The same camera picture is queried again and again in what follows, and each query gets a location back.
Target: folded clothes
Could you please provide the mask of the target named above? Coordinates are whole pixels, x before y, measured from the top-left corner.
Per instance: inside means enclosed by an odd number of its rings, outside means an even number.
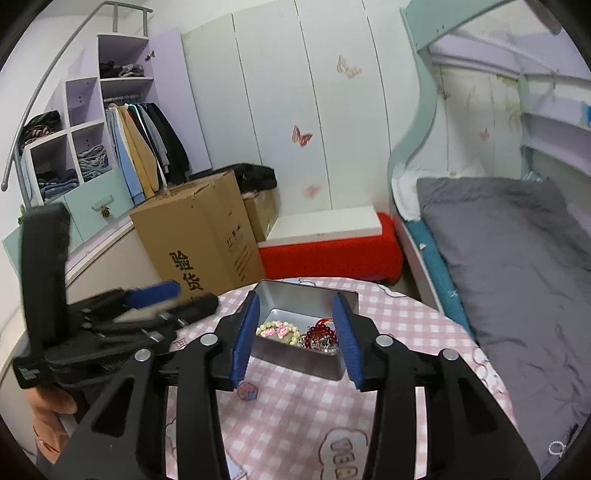
[[[76,170],[70,168],[66,170],[63,175],[58,176],[57,173],[53,171],[48,171],[45,173],[38,173],[37,174],[37,183],[39,184],[39,188],[46,187],[48,185],[56,185],[59,183],[63,183],[68,180],[77,179],[78,175]]]
[[[115,65],[114,61],[99,63],[100,78],[102,79],[117,78],[122,69],[120,65]]]
[[[18,137],[18,152],[22,155],[25,145],[52,133],[59,132],[59,130],[61,130],[61,117],[60,112],[57,110],[34,116],[23,127]]]
[[[119,72],[120,77],[143,77],[144,67],[138,63],[130,63],[129,65],[123,65],[122,70]]]
[[[71,190],[74,190],[79,185],[78,181],[73,181],[71,183],[67,183],[64,185],[60,185],[57,187],[52,187],[47,189],[45,192],[41,194],[41,198],[44,200],[51,199],[53,197],[61,197],[65,193],[68,193]]]
[[[103,145],[96,145],[77,156],[84,181],[95,179],[112,168]]]
[[[70,183],[68,185],[65,185],[63,187],[58,187],[53,190],[48,190],[46,192],[46,196],[44,197],[45,204],[47,205],[48,203],[53,202],[54,200],[65,195],[69,191],[74,190],[77,186],[78,186],[78,182],[75,182],[75,183]]]
[[[71,180],[66,180],[66,181],[62,181],[62,182],[58,182],[58,183],[46,184],[45,186],[41,187],[41,197],[44,197],[45,193],[48,190],[64,187],[66,185],[70,185],[70,184],[74,184],[74,183],[78,184],[78,179],[71,179]]]

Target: drawer knob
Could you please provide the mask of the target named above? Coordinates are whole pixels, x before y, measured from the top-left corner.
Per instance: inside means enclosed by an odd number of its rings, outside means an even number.
[[[100,207],[100,214],[103,216],[104,219],[107,219],[111,216],[111,211],[109,210],[109,207],[103,205],[102,207]]]

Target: metal screw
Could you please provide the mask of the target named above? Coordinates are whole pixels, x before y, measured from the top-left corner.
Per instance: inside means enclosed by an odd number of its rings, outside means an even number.
[[[149,360],[151,356],[152,352],[150,352],[150,350],[148,350],[147,348],[142,348],[141,350],[138,350],[135,353],[134,358],[138,362],[145,362],[146,360]]]
[[[394,343],[394,339],[390,335],[378,335],[375,338],[375,343],[379,346],[390,346]]]
[[[443,349],[443,358],[453,362],[454,360],[460,358],[460,354],[457,353],[453,348],[445,348]]]
[[[205,346],[215,345],[217,343],[217,335],[215,333],[206,333],[201,337],[200,341]]]

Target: floor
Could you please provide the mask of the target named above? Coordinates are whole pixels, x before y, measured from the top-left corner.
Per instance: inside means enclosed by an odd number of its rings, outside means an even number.
[[[398,281],[394,284],[389,282],[380,282],[381,284],[391,288],[394,291],[399,291],[400,293],[404,293],[408,295],[412,299],[421,301],[421,296],[418,293],[417,284],[414,281],[413,274],[410,271],[410,267],[408,266],[408,262],[406,259],[402,265],[402,274]]]

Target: shelving unit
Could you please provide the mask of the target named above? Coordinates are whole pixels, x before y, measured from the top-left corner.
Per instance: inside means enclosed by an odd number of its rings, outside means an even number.
[[[65,84],[71,127],[102,119],[103,106],[96,77],[66,80]]]
[[[549,76],[550,69],[558,76],[591,80],[587,64],[564,30],[558,36],[539,33],[511,39],[450,33],[430,45],[429,51],[435,64],[462,66],[511,78],[517,78],[520,73]]]
[[[99,63],[114,61],[144,67],[145,77],[101,79]],[[105,116],[105,99],[135,95],[138,101],[154,102],[164,112],[183,143],[192,173],[211,168],[184,61],[178,30],[155,38],[99,34],[80,53],[53,93],[46,111],[60,113],[60,132],[36,140],[23,152],[23,176],[32,205],[44,199],[36,174],[63,174],[74,168],[79,186],[55,199],[71,213],[70,252],[113,233],[120,218],[133,207],[125,178],[119,168]],[[84,182],[77,153],[102,144],[112,170]],[[13,265],[19,263],[20,228],[7,237],[4,247]]]
[[[555,119],[523,116],[524,146],[554,157],[591,176],[591,132]]]

